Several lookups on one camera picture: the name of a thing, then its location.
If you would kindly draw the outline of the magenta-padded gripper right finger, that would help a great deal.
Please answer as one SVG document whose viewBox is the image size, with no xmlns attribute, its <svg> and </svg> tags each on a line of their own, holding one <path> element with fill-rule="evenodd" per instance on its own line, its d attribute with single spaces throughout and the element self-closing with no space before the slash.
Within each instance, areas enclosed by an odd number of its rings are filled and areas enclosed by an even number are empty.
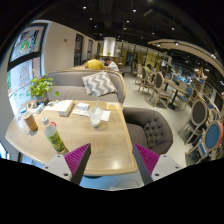
<svg viewBox="0 0 224 224">
<path fill-rule="evenodd" d="M 167 154 L 158 155 L 152 150 L 138 144 L 133 145 L 133 155 L 145 185 L 182 169 L 182 167 Z"/>
</svg>

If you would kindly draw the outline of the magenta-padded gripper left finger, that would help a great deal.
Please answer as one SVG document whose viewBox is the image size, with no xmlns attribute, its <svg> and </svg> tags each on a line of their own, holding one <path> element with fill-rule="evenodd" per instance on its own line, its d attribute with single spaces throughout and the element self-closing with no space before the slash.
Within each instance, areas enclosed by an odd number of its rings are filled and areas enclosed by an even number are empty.
<svg viewBox="0 0 224 224">
<path fill-rule="evenodd" d="M 57 154 L 42 169 L 79 185 L 89 157 L 91 144 L 85 144 L 65 155 Z"/>
</svg>

